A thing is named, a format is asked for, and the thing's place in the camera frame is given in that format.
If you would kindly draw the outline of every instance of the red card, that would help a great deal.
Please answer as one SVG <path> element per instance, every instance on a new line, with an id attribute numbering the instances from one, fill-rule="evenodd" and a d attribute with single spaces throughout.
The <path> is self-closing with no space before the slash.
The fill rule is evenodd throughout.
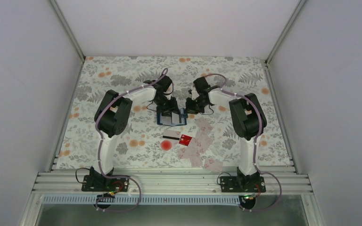
<path id="1" fill-rule="evenodd" d="M 192 137 L 182 134 L 180 138 L 180 144 L 188 146 Z"/>

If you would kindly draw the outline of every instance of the table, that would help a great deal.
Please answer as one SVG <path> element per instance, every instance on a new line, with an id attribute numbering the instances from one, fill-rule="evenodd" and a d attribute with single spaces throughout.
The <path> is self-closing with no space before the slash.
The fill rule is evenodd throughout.
<path id="1" fill-rule="evenodd" d="M 73 101 L 70 118 L 58 156 L 58 169 L 89 167 L 96 161 L 100 140 L 94 128 L 93 116 L 107 90 L 124 92 L 156 79 L 168 67 L 168 76 L 174 82 L 173 96 L 179 107 L 185 107 L 188 90 L 199 76 L 221 73 L 229 81 L 224 89 L 241 93 L 255 93 L 267 118 L 267 127 L 258 148 L 261 166 L 289 165 L 289 157 L 275 113 L 270 90 L 260 60 L 246 57 L 175 57 L 175 56 L 88 56 L 82 69 Z M 221 84 L 223 78 L 210 76 L 209 84 Z M 156 125 L 156 113 L 145 104 L 134 106 L 125 131 L 118 139 L 113 157 L 116 168 L 189 168 L 188 159 L 179 159 L 176 145 L 169 151 L 160 147 L 165 129 L 194 136 L 198 130 L 194 121 L 204 117 L 214 129 L 209 134 L 213 144 L 202 155 L 203 159 L 217 159 L 224 166 L 239 163 L 239 137 L 235 134 L 229 110 L 213 106 L 212 115 L 189 115 L 186 126 Z"/>

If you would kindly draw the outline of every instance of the floral tablecloth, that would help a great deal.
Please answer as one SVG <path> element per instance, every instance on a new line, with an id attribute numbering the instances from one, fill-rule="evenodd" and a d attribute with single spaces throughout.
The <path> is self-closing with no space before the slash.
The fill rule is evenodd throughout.
<path id="1" fill-rule="evenodd" d="M 164 57 L 164 56 L 89 56 L 86 57 L 76 90 L 70 119 L 59 153 L 57 168 L 88 167 L 96 160 L 99 136 L 94 129 L 93 116 L 107 90 L 119 93 L 156 79 L 168 67 L 174 82 L 173 96 L 179 107 L 185 107 L 188 90 L 199 76 L 221 73 L 229 78 L 224 89 L 255 93 L 267 118 L 267 127 L 258 148 L 259 165 L 289 165 L 289 157 L 274 110 L 270 91 L 260 60 L 246 57 Z M 223 78 L 210 76 L 209 84 L 221 84 Z M 133 106 L 125 131 L 118 139 L 113 156 L 116 168 L 191 167 L 188 159 L 179 159 L 180 144 L 164 151 L 160 143 L 167 126 L 156 125 L 156 113 L 147 109 L 149 103 Z M 213 106 L 212 115 L 189 115 L 186 126 L 171 127 L 182 134 L 194 136 L 198 127 L 195 119 L 204 117 L 214 129 L 209 136 L 214 142 L 202 158 L 217 159 L 224 166 L 237 166 L 239 137 L 235 134 L 229 110 Z"/>

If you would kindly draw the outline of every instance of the floral pattern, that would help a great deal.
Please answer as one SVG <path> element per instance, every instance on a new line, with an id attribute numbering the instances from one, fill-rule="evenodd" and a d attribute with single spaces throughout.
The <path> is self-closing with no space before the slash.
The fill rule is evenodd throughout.
<path id="1" fill-rule="evenodd" d="M 173 96 L 178 106 L 185 107 L 192 82 L 210 73 L 224 74 L 229 81 L 225 89 L 241 94 L 255 93 L 267 118 L 267 127 L 258 148 L 260 165 L 289 165 L 289 157 L 274 110 L 270 91 L 260 60 L 246 57 L 164 57 L 164 56 L 91 56 L 86 57 L 76 90 L 70 119 L 59 153 L 60 169 L 88 167 L 96 161 L 100 137 L 94 128 L 93 117 L 105 95 L 112 89 L 124 92 L 139 86 L 145 80 L 156 79 L 164 68 L 174 82 Z M 219 76 L 207 77 L 209 84 L 221 84 Z M 133 106 L 128 124 L 118 139 L 113 156 L 117 168 L 191 167 L 186 159 L 179 159 L 176 144 L 164 151 L 160 143 L 165 126 L 156 125 L 155 105 L 149 102 Z M 237 166 L 240 158 L 239 137 L 236 135 L 229 110 L 212 107 L 212 115 L 189 115 L 186 126 L 173 130 L 194 137 L 199 128 L 195 120 L 204 117 L 212 126 L 209 136 L 214 140 L 202 154 L 203 159 L 222 161 L 224 166 Z"/>

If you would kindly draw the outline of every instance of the tabletop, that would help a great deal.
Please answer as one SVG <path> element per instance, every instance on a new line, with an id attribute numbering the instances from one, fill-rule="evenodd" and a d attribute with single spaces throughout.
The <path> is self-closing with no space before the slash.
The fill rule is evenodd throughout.
<path id="1" fill-rule="evenodd" d="M 145 80 L 159 77 L 164 68 L 174 83 L 172 96 L 178 106 L 185 107 L 192 82 L 209 73 L 221 73 L 229 80 L 224 89 L 240 94 L 254 93 L 267 119 L 257 151 L 261 166 L 289 165 L 289 157 L 275 113 L 263 67 L 257 58 L 247 57 L 164 57 L 164 56 L 88 56 L 76 88 L 70 118 L 60 149 L 57 168 L 89 167 L 96 161 L 100 137 L 94 128 L 93 117 L 106 91 L 124 92 L 139 86 Z M 220 76 L 207 77 L 211 85 L 223 82 Z M 212 107 L 211 115 L 189 114 L 187 125 L 167 127 L 156 124 L 156 113 L 147 108 L 149 102 L 133 106 L 128 124 L 120 135 L 113 156 L 116 168 L 189 168 L 188 159 L 179 159 L 174 145 L 164 151 L 160 144 L 165 129 L 172 129 L 194 137 L 198 131 L 195 121 L 203 117 L 212 126 L 209 136 L 214 142 L 201 155 L 215 159 L 224 166 L 237 166 L 240 157 L 239 137 L 234 132 L 229 110 Z"/>

